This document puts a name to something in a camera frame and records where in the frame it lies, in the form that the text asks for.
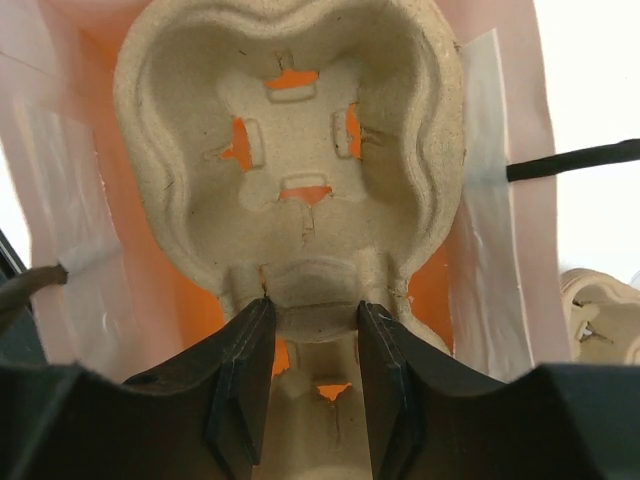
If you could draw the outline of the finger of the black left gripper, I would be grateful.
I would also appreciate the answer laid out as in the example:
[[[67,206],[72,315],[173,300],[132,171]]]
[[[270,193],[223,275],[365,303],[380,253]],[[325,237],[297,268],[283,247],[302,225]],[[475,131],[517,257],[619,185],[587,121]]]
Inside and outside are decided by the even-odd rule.
[[[35,362],[35,322],[28,296],[18,277],[26,271],[16,250],[1,232],[1,360]]]

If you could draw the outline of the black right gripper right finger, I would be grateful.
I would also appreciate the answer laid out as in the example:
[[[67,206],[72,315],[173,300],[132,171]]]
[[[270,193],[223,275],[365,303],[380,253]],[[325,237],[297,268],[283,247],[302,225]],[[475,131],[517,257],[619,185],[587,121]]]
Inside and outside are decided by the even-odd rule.
[[[357,310],[377,479],[635,479],[639,371],[544,364],[509,383],[419,339],[381,305]]]

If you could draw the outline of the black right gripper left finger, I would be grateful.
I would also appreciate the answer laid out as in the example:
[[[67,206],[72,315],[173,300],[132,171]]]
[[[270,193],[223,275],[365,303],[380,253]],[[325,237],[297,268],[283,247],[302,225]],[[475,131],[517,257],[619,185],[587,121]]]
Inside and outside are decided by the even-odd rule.
[[[222,329],[117,383],[81,365],[1,369],[5,479],[248,479],[260,463],[276,312]]]

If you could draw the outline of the orange paper bag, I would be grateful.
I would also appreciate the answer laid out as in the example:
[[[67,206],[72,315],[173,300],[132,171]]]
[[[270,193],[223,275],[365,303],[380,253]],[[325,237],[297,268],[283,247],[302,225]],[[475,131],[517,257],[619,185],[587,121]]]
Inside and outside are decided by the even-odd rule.
[[[499,380],[568,361],[553,179],[508,185],[499,164],[552,151],[529,1],[444,1],[468,78],[464,195],[443,250],[411,280],[415,316]],[[141,1],[1,5],[1,152],[38,265],[80,268],[35,298],[33,354],[125,379],[222,324],[216,300],[151,237],[112,104],[115,56]]]

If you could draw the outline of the brown cardboard cup carrier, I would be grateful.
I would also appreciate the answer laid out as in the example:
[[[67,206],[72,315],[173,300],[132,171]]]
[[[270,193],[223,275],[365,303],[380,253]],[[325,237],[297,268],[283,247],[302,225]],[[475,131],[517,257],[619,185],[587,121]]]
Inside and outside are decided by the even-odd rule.
[[[226,319],[274,304],[259,479],[372,475],[358,305],[420,339],[411,277],[448,235],[464,81],[432,1],[154,1],[118,54],[114,106],[144,211]]]

